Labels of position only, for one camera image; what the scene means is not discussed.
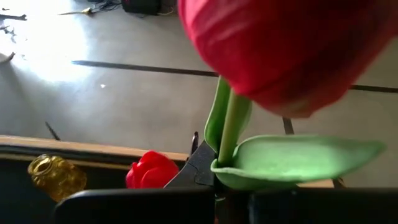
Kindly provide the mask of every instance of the concrete floor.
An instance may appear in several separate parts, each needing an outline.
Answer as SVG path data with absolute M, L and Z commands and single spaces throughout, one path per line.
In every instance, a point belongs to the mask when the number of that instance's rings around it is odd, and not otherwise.
M 210 71 L 186 39 L 177 16 L 143 19 L 122 9 L 94 17 L 57 16 L 90 6 L 81 1 L 27 1 L 27 22 L 15 27 L 17 55 L 0 65 L 0 134 L 188 152 L 201 137 L 216 78 L 73 65 L 71 60 Z M 398 40 L 359 85 L 398 88 Z M 352 187 L 398 187 L 398 94 L 350 90 L 305 120 L 296 134 L 380 139 L 380 158 L 347 175 Z M 284 134 L 282 119 L 255 107 L 243 138 Z

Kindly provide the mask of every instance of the yellow glass jar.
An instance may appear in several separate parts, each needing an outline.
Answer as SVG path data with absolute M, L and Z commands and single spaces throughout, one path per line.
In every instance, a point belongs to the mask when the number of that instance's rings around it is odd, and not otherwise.
M 41 155 L 28 167 L 33 184 L 56 202 L 83 190 L 86 174 L 59 156 Z

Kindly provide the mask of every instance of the tulip petal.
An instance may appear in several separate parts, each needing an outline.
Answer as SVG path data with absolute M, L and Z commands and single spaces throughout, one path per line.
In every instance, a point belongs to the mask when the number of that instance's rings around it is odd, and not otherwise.
M 397 0 L 179 0 L 178 13 L 237 94 L 294 118 L 341 98 L 398 33 Z
M 155 167 L 148 170 L 141 180 L 141 188 L 162 188 L 178 173 L 178 168 Z
M 150 164 L 151 166 L 156 166 L 159 164 L 163 164 L 163 163 L 168 163 L 170 161 L 170 159 L 161 154 L 158 153 L 156 151 L 147 151 L 139 160 L 139 166 L 141 166 L 141 164 Z
M 141 179 L 142 176 L 145 174 L 143 169 L 140 169 L 137 165 L 136 162 L 132 163 L 131 166 L 131 171 L 132 171 L 132 186 L 135 189 L 141 188 Z
M 134 187 L 134 173 L 132 169 L 126 175 L 126 187 L 129 189 L 133 189 Z

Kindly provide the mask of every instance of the black object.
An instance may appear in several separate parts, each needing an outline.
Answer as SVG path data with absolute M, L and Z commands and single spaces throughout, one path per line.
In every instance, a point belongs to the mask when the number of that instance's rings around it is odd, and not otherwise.
M 160 0 L 122 0 L 126 12 L 157 15 L 160 11 Z
M 59 203 L 54 222 L 211 224 L 214 201 L 210 187 L 87 190 Z
M 91 13 L 112 11 L 122 4 L 120 0 L 88 0 L 88 2 L 94 4 L 94 9 Z
M 48 122 L 45 122 L 45 126 L 47 127 L 47 129 L 50 131 L 52 137 L 57 140 L 57 141 L 61 141 L 60 137 L 58 136 L 58 134 L 54 131 L 54 129 L 51 127 L 51 125 Z
M 198 187 L 214 186 L 214 174 L 210 170 L 215 153 L 206 142 L 192 154 L 181 171 L 165 186 L 170 187 Z
M 398 223 L 397 189 L 297 188 L 251 195 L 252 224 Z
M 197 131 L 195 131 L 192 137 L 191 155 L 198 149 L 198 142 L 199 142 L 199 134 Z
M 294 134 L 292 120 L 290 118 L 282 118 L 284 122 L 285 134 Z

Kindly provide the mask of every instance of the green leaf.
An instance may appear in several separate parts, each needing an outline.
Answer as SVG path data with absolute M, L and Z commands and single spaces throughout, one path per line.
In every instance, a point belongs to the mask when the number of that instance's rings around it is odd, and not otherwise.
M 289 187 L 337 178 L 363 166 L 385 149 L 379 141 L 327 136 L 255 136 L 235 149 L 233 165 L 211 170 L 237 190 Z
M 227 82 L 220 77 L 218 79 L 213 106 L 211 107 L 210 115 L 205 126 L 205 141 L 216 153 L 220 150 L 230 94 L 231 88 Z M 252 103 L 248 102 L 245 106 L 247 106 L 247 108 L 244 110 L 244 114 L 240 113 L 238 116 L 239 121 L 237 121 L 237 123 L 239 124 L 239 127 L 237 129 L 239 131 L 239 135 L 248 125 L 251 115 Z

